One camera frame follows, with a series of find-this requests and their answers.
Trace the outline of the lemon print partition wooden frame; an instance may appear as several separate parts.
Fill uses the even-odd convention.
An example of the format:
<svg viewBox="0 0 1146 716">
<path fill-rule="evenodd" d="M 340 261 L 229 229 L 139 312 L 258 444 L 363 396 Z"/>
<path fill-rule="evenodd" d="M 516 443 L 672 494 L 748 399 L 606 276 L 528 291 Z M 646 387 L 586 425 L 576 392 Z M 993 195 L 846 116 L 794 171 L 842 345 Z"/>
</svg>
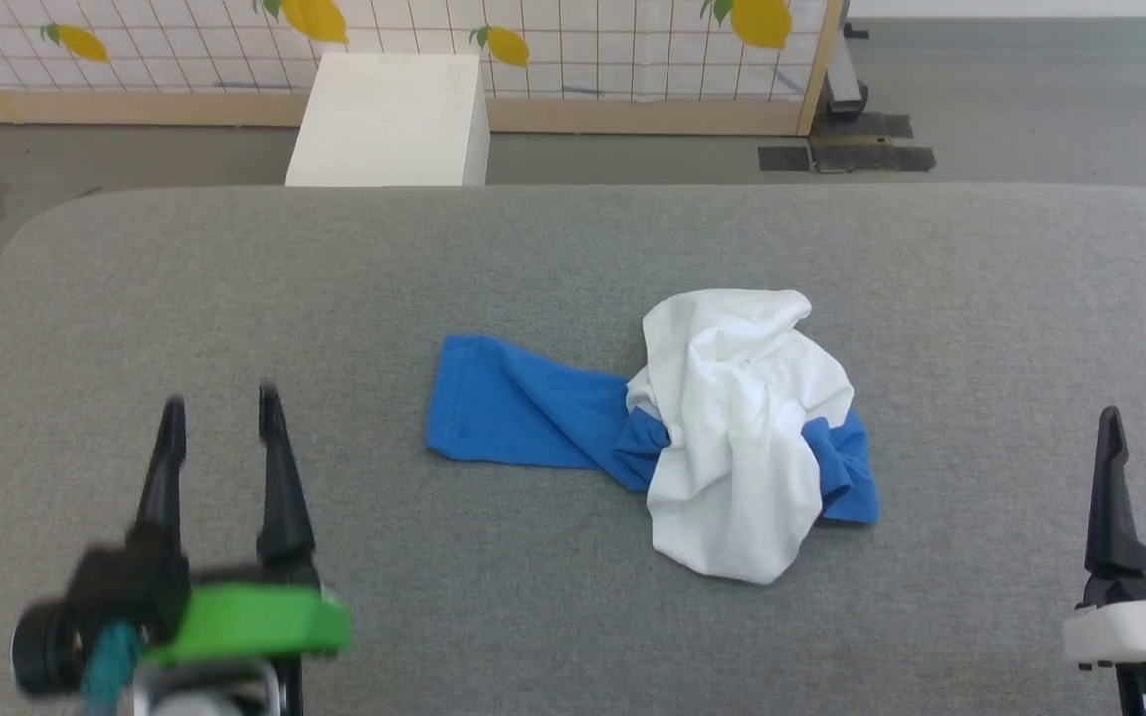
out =
<svg viewBox="0 0 1146 716">
<path fill-rule="evenodd" d="M 509 134 L 804 136 L 845 0 L 0 0 L 1 125 L 299 126 L 342 53 L 477 61 Z"/>
</svg>

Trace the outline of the grey metal partition foot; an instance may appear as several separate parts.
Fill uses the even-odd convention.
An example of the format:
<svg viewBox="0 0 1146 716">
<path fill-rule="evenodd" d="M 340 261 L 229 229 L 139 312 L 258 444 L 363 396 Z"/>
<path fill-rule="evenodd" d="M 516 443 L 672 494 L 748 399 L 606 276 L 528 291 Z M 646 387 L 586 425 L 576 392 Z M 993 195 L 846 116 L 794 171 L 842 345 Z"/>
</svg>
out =
<svg viewBox="0 0 1146 716">
<path fill-rule="evenodd" d="M 855 119 L 864 113 L 868 86 L 857 77 L 848 41 L 868 37 L 866 31 L 851 27 L 848 22 L 835 34 L 825 74 L 825 109 L 832 118 Z"/>
</svg>

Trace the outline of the blue and white t-shirt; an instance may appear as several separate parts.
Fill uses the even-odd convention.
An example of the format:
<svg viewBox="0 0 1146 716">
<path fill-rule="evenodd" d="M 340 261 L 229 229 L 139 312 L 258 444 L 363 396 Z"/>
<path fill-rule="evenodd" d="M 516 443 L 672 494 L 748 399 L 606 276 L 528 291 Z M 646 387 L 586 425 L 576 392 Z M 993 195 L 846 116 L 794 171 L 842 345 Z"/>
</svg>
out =
<svg viewBox="0 0 1146 716">
<path fill-rule="evenodd" d="M 604 471 L 645 496 L 657 552 L 696 574 L 769 584 L 816 522 L 879 521 L 854 386 L 799 330 L 811 308 L 795 290 L 670 297 L 643 317 L 646 362 L 631 379 L 450 336 L 427 448 Z"/>
</svg>

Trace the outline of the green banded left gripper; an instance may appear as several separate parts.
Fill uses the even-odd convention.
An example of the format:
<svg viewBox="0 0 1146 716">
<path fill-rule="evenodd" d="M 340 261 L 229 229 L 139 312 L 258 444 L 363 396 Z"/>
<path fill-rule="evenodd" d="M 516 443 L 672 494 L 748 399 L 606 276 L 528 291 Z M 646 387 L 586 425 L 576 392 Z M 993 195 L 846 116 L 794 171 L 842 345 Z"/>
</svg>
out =
<svg viewBox="0 0 1146 716">
<path fill-rule="evenodd" d="M 148 646 L 141 663 L 336 656 L 350 647 L 350 609 L 322 585 L 314 566 L 311 513 L 274 385 L 259 390 L 259 436 L 265 489 L 256 553 L 262 571 L 188 579 L 176 628 L 168 639 Z M 168 396 L 131 534 L 181 548 L 179 477 L 186 454 L 185 402 Z"/>
</svg>

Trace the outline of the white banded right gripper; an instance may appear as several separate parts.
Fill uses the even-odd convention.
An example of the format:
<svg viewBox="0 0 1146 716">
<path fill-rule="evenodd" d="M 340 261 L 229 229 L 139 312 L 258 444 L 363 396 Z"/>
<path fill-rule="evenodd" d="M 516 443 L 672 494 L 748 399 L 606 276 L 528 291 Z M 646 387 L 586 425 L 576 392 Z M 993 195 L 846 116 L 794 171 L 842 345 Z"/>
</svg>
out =
<svg viewBox="0 0 1146 716">
<path fill-rule="evenodd" d="M 1136 533 L 1128 457 L 1118 408 L 1106 407 L 1097 427 L 1088 513 L 1085 568 L 1094 576 L 1062 629 L 1070 663 L 1146 663 L 1146 545 Z"/>
</svg>

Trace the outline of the white rectangular box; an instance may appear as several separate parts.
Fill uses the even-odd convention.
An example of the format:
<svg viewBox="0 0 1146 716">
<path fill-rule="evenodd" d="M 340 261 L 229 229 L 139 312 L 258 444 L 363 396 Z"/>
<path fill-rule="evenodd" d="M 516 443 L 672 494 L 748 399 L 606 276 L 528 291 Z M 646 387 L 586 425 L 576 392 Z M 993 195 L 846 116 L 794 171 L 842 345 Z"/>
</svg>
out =
<svg viewBox="0 0 1146 716">
<path fill-rule="evenodd" d="M 323 55 L 288 187 L 482 186 L 490 129 L 481 60 Z"/>
</svg>

